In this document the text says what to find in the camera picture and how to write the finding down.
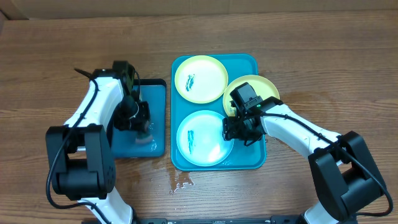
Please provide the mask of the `light blue plate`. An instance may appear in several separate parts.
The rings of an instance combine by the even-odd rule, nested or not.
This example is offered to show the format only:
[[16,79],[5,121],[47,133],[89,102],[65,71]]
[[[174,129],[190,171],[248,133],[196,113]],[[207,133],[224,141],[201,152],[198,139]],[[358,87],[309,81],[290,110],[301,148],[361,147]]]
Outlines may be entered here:
[[177,129],[177,147],[181,155],[199,167],[215,166],[231,153],[234,141],[223,137],[221,114],[200,110],[191,113]]

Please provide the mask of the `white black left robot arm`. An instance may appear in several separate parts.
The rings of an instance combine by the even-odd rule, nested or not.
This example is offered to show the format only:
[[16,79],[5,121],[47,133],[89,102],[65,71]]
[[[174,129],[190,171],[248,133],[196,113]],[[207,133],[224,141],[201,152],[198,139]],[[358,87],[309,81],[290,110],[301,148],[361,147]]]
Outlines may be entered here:
[[137,223],[131,206],[115,187],[116,168],[108,129],[131,131],[135,144],[153,140],[150,111],[141,100],[134,67],[78,70],[90,88],[76,113],[62,126],[51,126],[45,141],[49,160],[45,192],[57,209],[86,206],[100,223]]

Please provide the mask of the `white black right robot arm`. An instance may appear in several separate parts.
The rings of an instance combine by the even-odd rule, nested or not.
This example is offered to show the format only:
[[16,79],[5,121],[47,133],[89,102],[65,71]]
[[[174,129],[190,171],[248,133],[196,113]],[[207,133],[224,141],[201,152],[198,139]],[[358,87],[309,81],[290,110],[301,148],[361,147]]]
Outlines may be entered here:
[[295,114],[276,97],[233,94],[237,114],[223,121],[223,137],[248,144],[264,135],[287,144],[308,160],[318,203],[297,223],[349,223],[358,216],[385,217],[394,204],[364,139],[339,134]]

